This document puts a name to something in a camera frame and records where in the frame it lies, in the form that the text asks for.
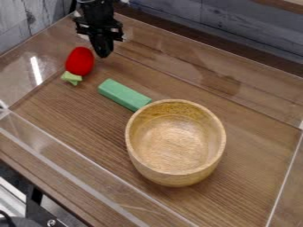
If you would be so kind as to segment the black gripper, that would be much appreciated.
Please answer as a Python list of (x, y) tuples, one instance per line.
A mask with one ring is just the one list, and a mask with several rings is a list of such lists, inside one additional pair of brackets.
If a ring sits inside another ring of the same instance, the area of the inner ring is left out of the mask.
[(73, 19), (76, 31), (89, 36), (94, 52), (106, 58), (113, 51), (113, 40), (124, 41), (123, 24), (113, 18), (113, 0), (77, 0), (77, 4), (82, 15)]

